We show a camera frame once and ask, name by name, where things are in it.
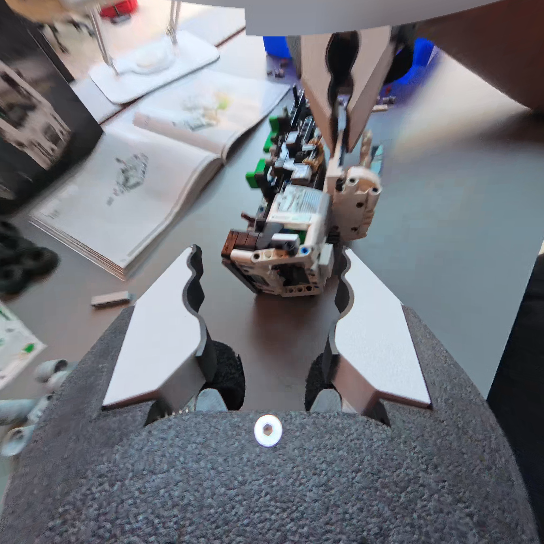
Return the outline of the grey lego beam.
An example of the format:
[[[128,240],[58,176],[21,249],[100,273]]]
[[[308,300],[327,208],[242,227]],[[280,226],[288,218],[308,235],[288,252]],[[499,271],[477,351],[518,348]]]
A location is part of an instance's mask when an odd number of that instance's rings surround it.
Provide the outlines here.
[[[133,295],[129,291],[112,292],[100,296],[93,296],[91,307],[94,309],[106,309],[132,303]]]

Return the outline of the clear round disc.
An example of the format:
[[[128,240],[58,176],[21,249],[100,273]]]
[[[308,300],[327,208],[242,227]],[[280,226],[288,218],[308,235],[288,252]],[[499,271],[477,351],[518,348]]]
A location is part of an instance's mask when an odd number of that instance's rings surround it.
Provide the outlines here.
[[[133,53],[132,71],[149,75],[169,69],[175,63],[175,48],[171,42],[156,41]]]

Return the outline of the pile of black lego tyres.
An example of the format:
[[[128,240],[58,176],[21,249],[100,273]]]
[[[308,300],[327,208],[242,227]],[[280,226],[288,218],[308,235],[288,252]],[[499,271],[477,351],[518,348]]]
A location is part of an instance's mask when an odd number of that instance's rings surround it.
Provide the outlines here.
[[[31,283],[55,271],[58,254],[34,244],[9,221],[1,221],[1,296],[20,295]]]

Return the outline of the black lego set box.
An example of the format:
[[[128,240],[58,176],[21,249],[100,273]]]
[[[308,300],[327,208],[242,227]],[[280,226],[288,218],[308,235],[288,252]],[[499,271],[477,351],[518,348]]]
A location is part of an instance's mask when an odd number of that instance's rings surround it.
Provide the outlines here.
[[[95,148],[102,127],[40,29],[1,1],[1,215],[16,213]]]

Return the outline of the green and white sticker sheet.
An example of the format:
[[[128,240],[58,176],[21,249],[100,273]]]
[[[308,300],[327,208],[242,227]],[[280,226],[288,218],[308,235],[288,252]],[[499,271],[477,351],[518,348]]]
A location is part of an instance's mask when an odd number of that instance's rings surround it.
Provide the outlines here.
[[[1,390],[7,387],[47,345],[1,302]]]

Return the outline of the red box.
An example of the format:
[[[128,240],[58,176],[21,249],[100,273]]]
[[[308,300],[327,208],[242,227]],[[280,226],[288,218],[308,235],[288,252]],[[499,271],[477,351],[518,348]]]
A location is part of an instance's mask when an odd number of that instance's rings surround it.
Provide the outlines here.
[[[102,19],[113,20],[130,18],[138,10],[138,1],[121,1],[114,5],[106,6],[100,10]]]

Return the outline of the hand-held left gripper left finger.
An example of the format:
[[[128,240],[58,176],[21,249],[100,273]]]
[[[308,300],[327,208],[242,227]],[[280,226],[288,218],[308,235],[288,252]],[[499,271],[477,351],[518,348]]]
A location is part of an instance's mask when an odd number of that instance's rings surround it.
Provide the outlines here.
[[[193,244],[137,300],[104,409],[160,401],[179,410],[213,380],[215,347],[199,313],[202,276],[202,250]]]

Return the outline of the white lego truck model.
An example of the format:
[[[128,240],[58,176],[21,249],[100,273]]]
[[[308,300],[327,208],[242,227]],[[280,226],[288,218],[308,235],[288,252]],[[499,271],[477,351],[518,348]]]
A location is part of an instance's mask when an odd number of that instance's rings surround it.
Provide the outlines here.
[[[343,243],[364,238],[382,192],[384,146],[364,131],[358,164],[345,167],[338,143],[327,162],[323,138],[302,89],[293,105],[269,118],[267,154],[246,174],[262,201],[230,230],[222,265],[252,292],[283,298],[316,296],[333,275]]]

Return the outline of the person's right forearm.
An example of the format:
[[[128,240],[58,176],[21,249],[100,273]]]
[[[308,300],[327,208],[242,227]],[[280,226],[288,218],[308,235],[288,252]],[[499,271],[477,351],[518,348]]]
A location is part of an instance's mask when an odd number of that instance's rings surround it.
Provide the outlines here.
[[[543,1],[499,1],[428,19],[418,24],[417,35],[543,114]]]

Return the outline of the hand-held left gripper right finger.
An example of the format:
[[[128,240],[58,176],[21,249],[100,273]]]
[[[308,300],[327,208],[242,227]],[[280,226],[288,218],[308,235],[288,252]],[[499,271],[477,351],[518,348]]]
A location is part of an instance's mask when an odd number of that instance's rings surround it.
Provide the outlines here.
[[[348,411],[369,415],[380,401],[429,409],[403,305],[350,248],[342,250],[335,305],[322,371]]]

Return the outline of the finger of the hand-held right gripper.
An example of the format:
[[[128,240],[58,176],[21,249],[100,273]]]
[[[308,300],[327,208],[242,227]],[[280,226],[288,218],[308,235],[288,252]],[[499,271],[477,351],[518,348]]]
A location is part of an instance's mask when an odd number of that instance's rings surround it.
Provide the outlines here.
[[[346,107],[347,151],[351,152],[363,133],[378,91],[393,60],[393,32],[390,25],[341,32],[348,40],[349,101]]]
[[[301,37],[301,83],[315,122],[325,144],[334,151],[337,143],[336,94],[331,88],[333,76],[328,65],[328,51],[336,34]]]

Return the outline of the blue plastic bin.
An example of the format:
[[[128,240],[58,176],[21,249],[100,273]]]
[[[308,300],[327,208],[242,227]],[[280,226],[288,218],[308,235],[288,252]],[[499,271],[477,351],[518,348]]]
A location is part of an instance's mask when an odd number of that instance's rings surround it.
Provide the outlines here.
[[[291,53],[286,37],[263,37],[264,49],[266,53],[273,57],[294,59],[294,53]],[[424,69],[430,62],[434,54],[435,44],[423,37],[418,37],[413,46],[413,54],[409,67],[401,69],[402,77],[395,79],[395,82],[407,84],[414,78],[420,69]]]

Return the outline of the open instruction booklet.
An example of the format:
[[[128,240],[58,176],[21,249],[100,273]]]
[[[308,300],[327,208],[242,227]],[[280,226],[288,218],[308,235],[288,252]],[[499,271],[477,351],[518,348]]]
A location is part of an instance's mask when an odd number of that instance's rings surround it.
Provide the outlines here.
[[[31,224],[126,279],[290,87],[203,69],[108,122]]]

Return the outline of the light grey lego connectors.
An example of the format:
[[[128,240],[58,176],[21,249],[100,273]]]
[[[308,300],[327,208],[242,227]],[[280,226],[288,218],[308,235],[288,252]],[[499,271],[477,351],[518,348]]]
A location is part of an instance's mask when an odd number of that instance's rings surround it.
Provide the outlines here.
[[[2,458],[19,456],[30,443],[40,418],[51,404],[53,394],[76,367],[77,363],[69,363],[65,359],[43,362],[33,373],[34,380],[43,386],[42,397],[1,401],[1,427],[9,428],[1,441]]]

